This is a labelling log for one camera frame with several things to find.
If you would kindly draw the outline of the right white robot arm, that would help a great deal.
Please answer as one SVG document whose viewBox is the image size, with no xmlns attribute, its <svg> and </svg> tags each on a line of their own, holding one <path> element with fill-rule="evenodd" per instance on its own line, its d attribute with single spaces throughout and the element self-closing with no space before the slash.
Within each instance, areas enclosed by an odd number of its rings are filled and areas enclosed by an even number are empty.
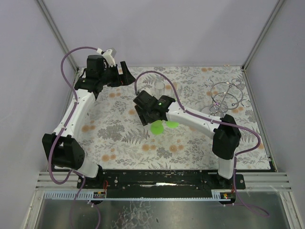
<svg viewBox="0 0 305 229">
<path fill-rule="evenodd" d="M 136 112 L 143 126 L 155 121 L 171 121 L 192 127 L 212 139 L 212 152 L 218 157 L 218 175 L 231 179 L 234 173 L 234 156 L 241 133 L 234 118 L 204 114 L 183 108 L 174 98 L 166 95 L 159 99 L 142 90 L 134 98 Z"/>
</svg>

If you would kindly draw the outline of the green wine glass front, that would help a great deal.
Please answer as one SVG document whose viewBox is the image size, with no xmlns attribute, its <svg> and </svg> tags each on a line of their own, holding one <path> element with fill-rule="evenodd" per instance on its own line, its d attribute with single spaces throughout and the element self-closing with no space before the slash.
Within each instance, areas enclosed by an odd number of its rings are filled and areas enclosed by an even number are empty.
<svg viewBox="0 0 305 229">
<path fill-rule="evenodd" d="M 164 132 L 162 120 L 157 120 L 151 124 L 150 131 L 153 135 L 160 135 Z"/>
</svg>

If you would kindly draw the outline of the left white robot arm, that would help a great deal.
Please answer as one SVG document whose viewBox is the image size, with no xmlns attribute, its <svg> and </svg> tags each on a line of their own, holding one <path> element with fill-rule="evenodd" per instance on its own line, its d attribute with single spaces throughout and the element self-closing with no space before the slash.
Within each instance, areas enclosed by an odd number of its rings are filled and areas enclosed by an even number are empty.
<svg viewBox="0 0 305 229">
<path fill-rule="evenodd" d="M 49 167 L 74 170 L 89 178 L 97 176 L 98 164 L 85 156 L 79 143 L 85 116 L 104 86 L 120 87 L 135 82 L 125 62 L 121 62 L 121 68 L 117 67 L 112 52 L 108 49 L 88 56 L 85 74 L 74 86 L 74 98 L 64 117 L 53 133 L 43 136 Z"/>
</svg>

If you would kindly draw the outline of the clear wine glass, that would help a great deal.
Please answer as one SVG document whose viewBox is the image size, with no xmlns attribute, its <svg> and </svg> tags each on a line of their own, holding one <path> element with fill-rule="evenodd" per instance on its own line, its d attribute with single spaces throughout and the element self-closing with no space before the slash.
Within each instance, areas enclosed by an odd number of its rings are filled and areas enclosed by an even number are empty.
<svg viewBox="0 0 305 229">
<path fill-rule="evenodd" d="M 154 83 L 155 97 L 160 98 L 165 93 L 165 84 L 163 81 L 157 81 Z"/>
<path fill-rule="evenodd" d="M 175 98 L 176 94 L 174 92 L 174 89 L 176 90 L 177 95 L 180 97 L 181 93 L 182 93 L 182 86 L 180 83 L 178 82 L 173 82 L 173 87 L 171 88 L 171 97 Z"/>
</svg>

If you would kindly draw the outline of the clear wine glass front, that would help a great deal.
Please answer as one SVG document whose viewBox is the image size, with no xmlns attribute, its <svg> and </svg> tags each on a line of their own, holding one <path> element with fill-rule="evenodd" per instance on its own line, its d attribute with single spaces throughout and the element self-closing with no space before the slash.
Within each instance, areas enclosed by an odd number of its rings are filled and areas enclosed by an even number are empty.
<svg viewBox="0 0 305 229">
<path fill-rule="evenodd" d="M 155 97 L 160 98 L 165 93 L 165 84 L 163 81 L 157 81 L 154 83 Z"/>
</svg>

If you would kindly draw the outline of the green wine glass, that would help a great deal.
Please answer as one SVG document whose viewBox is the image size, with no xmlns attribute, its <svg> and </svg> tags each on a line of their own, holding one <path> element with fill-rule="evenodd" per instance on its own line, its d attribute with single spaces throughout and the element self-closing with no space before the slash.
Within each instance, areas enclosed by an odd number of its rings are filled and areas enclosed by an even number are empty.
<svg viewBox="0 0 305 229">
<path fill-rule="evenodd" d="M 165 124 L 169 127 L 169 128 L 177 128 L 179 126 L 178 122 L 173 122 L 173 121 L 166 121 Z"/>
<path fill-rule="evenodd" d="M 153 135 L 160 135 L 164 132 L 162 120 L 157 120 L 151 124 L 150 131 Z"/>
</svg>

